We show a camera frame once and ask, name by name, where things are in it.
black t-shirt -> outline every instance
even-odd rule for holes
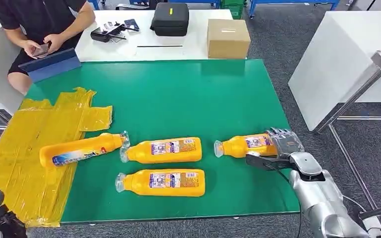
[[[86,0],[0,0],[0,23],[4,29],[23,26],[29,40],[43,44],[49,34],[69,27]]]

man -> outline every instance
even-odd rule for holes
[[[76,18],[69,8],[78,12]],[[36,59],[33,54],[40,45],[50,43],[48,54],[75,48],[94,19],[86,0],[0,0],[0,23],[9,40],[22,48],[8,71],[13,88],[27,94],[32,81],[18,66]]]

gray carpet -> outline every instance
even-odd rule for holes
[[[108,0],[107,9],[113,9],[117,1]],[[338,9],[344,9],[344,1]],[[192,5],[192,8],[205,8]],[[255,18],[247,21],[252,44],[249,58],[264,59],[277,95],[291,128],[297,132],[306,150],[311,152],[324,169],[328,169],[343,194],[360,202],[369,209],[344,157],[327,130],[323,134],[308,131],[294,101],[287,82],[303,55],[310,39],[329,5],[304,4],[259,5]],[[358,104],[348,115],[381,115],[381,104]],[[375,202],[381,205],[381,121],[353,123],[337,121],[347,150],[371,191]],[[359,209],[346,203],[352,215]],[[196,219],[163,222],[103,223],[90,225],[67,225],[60,228],[35,228],[31,237],[254,237],[291,238],[298,228],[298,215],[256,216],[221,219]],[[301,237],[311,238],[308,222],[303,220]]]

cardboard box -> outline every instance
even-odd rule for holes
[[[208,58],[245,59],[251,38],[244,20],[208,20]]]

hand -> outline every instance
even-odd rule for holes
[[[33,56],[33,53],[36,49],[40,49],[40,45],[37,44],[36,42],[34,41],[30,41],[30,40],[26,40],[22,43],[22,48],[24,49],[25,53],[33,58],[33,59],[37,59],[37,57]]]
[[[51,54],[51,53],[59,50],[59,48],[65,42],[65,39],[62,37],[61,34],[50,34],[50,35],[45,37],[43,42],[44,43],[52,42],[50,44],[49,50],[47,51],[48,54]]]

